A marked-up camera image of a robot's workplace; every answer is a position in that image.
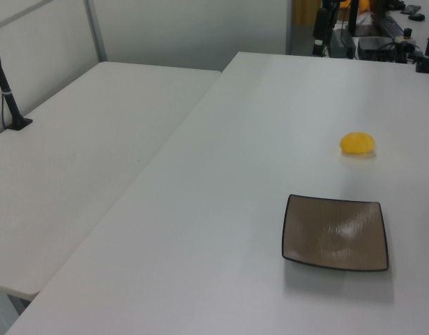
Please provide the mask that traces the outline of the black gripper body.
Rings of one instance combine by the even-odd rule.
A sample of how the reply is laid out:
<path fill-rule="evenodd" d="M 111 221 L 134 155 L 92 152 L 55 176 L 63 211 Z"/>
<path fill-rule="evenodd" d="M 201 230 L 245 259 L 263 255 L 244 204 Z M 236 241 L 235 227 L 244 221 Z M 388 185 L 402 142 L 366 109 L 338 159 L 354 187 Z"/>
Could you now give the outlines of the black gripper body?
<path fill-rule="evenodd" d="M 315 40 L 324 40 L 329 24 L 329 9 L 319 8 L 315 18 L 313 37 Z"/>

